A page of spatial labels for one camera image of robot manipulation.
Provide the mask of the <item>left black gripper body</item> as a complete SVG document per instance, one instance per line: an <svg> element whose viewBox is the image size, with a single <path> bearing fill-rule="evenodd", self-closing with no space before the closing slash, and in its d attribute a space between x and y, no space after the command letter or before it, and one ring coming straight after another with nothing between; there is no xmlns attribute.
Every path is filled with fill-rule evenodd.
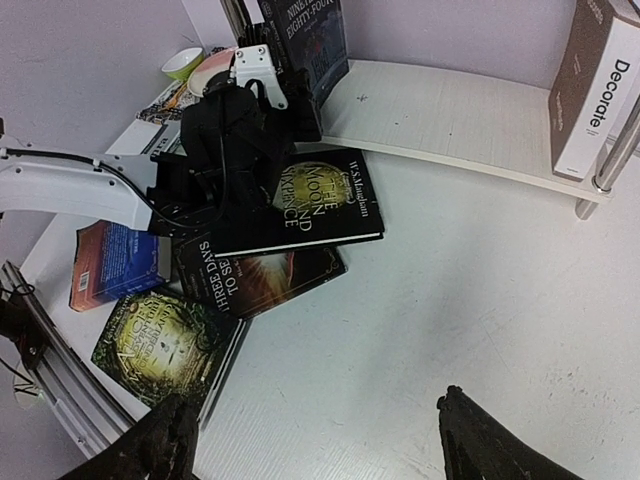
<svg viewBox="0 0 640 480"><path fill-rule="evenodd" d="M287 122L296 142L319 142L322 139L321 116L311 91L307 69L283 73L281 89L288 101Z"/></svg>

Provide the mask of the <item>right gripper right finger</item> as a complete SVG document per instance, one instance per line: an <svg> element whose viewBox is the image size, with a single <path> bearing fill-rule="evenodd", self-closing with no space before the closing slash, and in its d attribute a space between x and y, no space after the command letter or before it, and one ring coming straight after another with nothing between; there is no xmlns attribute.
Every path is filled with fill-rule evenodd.
<svg viewBox="0 0 640 480"><path fill-rule="evenodd" d="M530 448L455 385L437 401L448 479L576 479Z"/></svg>

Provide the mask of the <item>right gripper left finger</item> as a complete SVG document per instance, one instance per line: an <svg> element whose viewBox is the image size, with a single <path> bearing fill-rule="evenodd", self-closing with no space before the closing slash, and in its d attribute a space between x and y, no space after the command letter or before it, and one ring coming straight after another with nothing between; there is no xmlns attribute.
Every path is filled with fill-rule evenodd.
<svg viewBox="0 0 640 480"><path fill-rule="evenodd" d="M193 479L198 414L171 394L106 450L65 479Z"/></svg>

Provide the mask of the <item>black gold-circle book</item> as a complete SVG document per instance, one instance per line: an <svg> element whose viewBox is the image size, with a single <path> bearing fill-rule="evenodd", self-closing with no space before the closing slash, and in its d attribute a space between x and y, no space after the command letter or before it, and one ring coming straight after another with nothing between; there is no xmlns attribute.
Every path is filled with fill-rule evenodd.
<svg viewBox="0 0 640 480"><path fill-rule="evenodd" d="M362 151L341 148L292 156L272 205L236 216L202 246L219 258L379 240L385 225Z"/></svg>

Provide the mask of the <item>dark blue barcode book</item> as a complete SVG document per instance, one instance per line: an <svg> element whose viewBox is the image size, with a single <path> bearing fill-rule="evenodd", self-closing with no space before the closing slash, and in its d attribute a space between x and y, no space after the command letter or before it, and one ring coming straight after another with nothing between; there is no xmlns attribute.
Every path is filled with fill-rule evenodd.
<svg viewBox="0 0 640 480"><path fill-rule="evenodd" d="M319 107L349 72L345 28L338 0L259 3L263 19L277 32L284 66L309 73L310 90Z"/></svg>

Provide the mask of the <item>grey ianra book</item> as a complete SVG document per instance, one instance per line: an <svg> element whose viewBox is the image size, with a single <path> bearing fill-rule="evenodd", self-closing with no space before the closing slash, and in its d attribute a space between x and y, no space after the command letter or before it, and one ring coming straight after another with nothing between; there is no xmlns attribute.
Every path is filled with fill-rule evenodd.
<svg viewBox="0 0 640 480"><path fill-rule="evenodd" d="M180 122L155 124L134 120L106 151L112 155L151 154L167 151L180 136Z"/></svg>

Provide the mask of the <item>blue orange paperback book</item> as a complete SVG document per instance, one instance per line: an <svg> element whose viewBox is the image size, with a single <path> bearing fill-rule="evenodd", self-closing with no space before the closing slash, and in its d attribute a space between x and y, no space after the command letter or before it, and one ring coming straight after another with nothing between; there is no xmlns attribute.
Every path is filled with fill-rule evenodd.
<svg viewBox="0 0 640 480"><path fill-rule="evenodd" d="M171 279L171 240L97 221L76 231L69 307L85 312Z"/></svg>

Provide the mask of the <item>Decorate Furniture large book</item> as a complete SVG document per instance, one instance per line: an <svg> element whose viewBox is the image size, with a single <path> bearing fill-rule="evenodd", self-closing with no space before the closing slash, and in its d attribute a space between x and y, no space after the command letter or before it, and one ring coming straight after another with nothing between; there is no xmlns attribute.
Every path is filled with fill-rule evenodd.
<svg viewBox="0 0 640 480"><path fill-rule="evenodd" d="M630 1L576 3L548 97L551 166L583 180L639 74L639 13Z"/></svg>

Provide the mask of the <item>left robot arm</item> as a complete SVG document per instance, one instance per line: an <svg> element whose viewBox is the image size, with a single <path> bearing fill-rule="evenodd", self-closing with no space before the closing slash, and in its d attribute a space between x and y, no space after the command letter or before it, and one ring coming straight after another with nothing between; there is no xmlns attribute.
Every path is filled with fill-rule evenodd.
<svg viewBox="0 0 640 480"><path fill-rule="evenodd" d="M80 154L1 136L1 209L92 217L154 235L227 232L268 209L298 142L321 138L306 70L279 79L216 75L180 122L183 154Z"/></svg>

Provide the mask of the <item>white two-tier shelf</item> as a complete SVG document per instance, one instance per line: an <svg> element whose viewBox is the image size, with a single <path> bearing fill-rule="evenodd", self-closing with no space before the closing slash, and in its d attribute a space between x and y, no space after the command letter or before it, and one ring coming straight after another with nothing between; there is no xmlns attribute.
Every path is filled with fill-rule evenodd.
<svg viewBox="0 0 640 480"><path fill-rule="evenodd" d="M551 167L549 79L570 1L346 1L349 73L326 101L327 145L456 167L573 197L578 217L607 201L627 136L598 155L604 174L575 181Z"/></svg>

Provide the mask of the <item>green Alice book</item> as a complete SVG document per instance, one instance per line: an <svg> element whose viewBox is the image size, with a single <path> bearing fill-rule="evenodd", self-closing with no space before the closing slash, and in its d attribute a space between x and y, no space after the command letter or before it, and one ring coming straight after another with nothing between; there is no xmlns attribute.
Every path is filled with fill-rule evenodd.
<svg viewBox="0 0 640 480"><path fill-rule="evenodd" d="M171 394L185 397L205 429L247 326L168 291L127 295L115 303L91 361L150 408Z"/></svg>

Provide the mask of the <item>pink white plate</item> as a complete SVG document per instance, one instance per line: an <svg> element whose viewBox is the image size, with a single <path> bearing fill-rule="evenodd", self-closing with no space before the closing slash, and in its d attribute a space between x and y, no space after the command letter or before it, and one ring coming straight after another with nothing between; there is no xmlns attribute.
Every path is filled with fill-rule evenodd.
<svg viewBox="0 0 640 480"><path fill-rule="evenodd" d="M207 83L216 75L229 70L236 48L226 48L208 56L190 74L187 89L195 97L202 98Z"/></svg>

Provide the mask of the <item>patterned placemat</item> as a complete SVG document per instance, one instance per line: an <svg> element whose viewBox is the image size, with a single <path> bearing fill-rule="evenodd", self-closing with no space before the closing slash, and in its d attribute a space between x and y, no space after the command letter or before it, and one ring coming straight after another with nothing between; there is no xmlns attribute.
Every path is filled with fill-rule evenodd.
<svg viewBox="0 0 640 480"><path fill-rule="evenodd" d="M136 119L162 125L180 121L184 110L200 100L192 94L186 82L172 82L150 105L136 114Z"/></svg>

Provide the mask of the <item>dark Days book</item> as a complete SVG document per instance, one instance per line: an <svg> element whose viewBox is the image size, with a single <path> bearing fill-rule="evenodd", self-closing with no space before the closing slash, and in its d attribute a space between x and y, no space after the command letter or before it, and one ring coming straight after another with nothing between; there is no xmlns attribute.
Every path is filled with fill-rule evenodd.
<svg viewBox="0 0 640 480"><path fill-rule="evenodd" d="M347 272L334 247L217 258L206 236L176 243L173 264L187 297L243 319L260 315Z"/></svg>

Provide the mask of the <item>aluminium front rail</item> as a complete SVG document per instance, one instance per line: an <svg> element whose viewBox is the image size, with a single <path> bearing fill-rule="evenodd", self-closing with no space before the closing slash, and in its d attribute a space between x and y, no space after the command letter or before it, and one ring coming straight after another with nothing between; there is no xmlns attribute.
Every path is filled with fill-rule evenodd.
<svg viewBox="0 0 640 480"><path fill-rule="evenodd" d="M25 370L80 451L91 458L132 428L136 420L91 373L63 339L35 288L9 261L1 267L8 301L27 311L18 342Z"/></svg>

